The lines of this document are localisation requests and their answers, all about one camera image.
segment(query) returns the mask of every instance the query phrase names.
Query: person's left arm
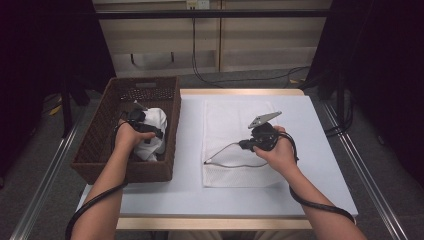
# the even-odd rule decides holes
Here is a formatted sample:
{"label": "person's left arm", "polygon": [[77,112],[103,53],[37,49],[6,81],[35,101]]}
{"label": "person's left arm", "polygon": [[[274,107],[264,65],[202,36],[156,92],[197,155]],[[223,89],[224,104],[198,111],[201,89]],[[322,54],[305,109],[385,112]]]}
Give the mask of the person's left arm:
{"label": "person's left arm", "polygon": [[[143,139],[154,136],[154,133],[136,132],[129,124],[123,123],[117,132],[115,149],[84,203],[121,185],[125,179],[128,157],[134,146]],[[72,239],[114,239],[121,200],[122,189],[93,205],[75,223]]]}

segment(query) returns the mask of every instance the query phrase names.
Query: person's left hand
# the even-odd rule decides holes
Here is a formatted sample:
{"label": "person's left hand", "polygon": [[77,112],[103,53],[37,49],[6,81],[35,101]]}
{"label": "person's left hand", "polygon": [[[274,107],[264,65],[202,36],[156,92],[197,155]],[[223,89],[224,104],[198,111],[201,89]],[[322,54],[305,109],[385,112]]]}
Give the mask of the person's left hand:
{"label": "person's left hand", "polygon": [[153,132],[140,133],[135,131],[132,126],[128,123],[124,123],[123,120],[119,120],[121,126],[118,129],[115,139],[115,149],[132,150],[137,144],[144,139],[154,138],[156,135]]}

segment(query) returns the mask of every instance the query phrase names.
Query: flat white cloth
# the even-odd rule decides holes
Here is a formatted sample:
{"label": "flat white cloth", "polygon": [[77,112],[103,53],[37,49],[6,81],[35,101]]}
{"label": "flat white cloth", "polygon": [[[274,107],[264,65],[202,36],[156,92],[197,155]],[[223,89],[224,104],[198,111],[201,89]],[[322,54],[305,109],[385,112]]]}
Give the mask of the flat white cloth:
{"label": "flat white cloth", "polygon": [[143,160],[157,161],[156,154],[162,154],[165,151],[166,114],[160,108],[149,108],[144,113],[146,113],[144,123],[159,128],[163,132],[163,138],[161,140],[158,137],[154,137],[150,140],[150,143],[141,141],[134,148],[134,153]]}
{"label": "flat white cloth", "polygon": [[[266,187],[284,180],[265,160],[238,145],[251,138],[252,129],[247,127],[255,117],[275,112],[270,102],[205,101],[204,109],[201,160],[205,187]],[[277,119],[270,123],[277,124]]]}

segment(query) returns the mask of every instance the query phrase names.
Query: hand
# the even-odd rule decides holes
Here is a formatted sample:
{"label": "hand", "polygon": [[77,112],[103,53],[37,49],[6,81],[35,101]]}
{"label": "hand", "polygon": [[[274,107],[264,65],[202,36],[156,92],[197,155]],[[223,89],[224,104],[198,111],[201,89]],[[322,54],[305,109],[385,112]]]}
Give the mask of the hand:
{"label": "hand", "polygon": [[119,120],[121,126],[118,129],[115,139],[115,149],[125,149],[126,151],[131,151],[137,144],[139,144],[144,139],[151,139],[155,137],[155,133],[140,133],[133,129],[133,127]]}
{"label": "hand", "polygon": [[[286,132],[283,127],[274,126],[278,132]],[[279,137],[277,145],[271,151],[253,147],[258,157],[265,159],[268,164],[283,176],[291,170],[298,170],[294,159],[293,148],[289,140]]]}

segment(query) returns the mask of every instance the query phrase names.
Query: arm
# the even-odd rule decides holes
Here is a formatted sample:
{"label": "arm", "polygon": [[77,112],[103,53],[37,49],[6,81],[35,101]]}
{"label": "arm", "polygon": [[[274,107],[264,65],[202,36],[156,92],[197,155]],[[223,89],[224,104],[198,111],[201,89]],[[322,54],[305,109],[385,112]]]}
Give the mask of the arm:
{"label": "arm", "polygon": [[[129,124],[122,124],[116,135],[115,149],[84,203],[122,184],[132,149],[143,139],[154,136],[154,133],[139,133]],[[72,239],[114,239],[121,200],[122,190],[119,190],[93,205],[75,223]]]}
{"label": "arm", "polygon": [[[275,127],[279,132],[285,129]],[[290,142],[280,138],[275,148],[269,152],[254,147],[256,155],[287,180],[293,191],[301,198],[315,203],[334,206],[300,171],[294,160]],[[318,239],[366,239],[358,227],[346,217],[323,210],[302,206],[306,217]]]}

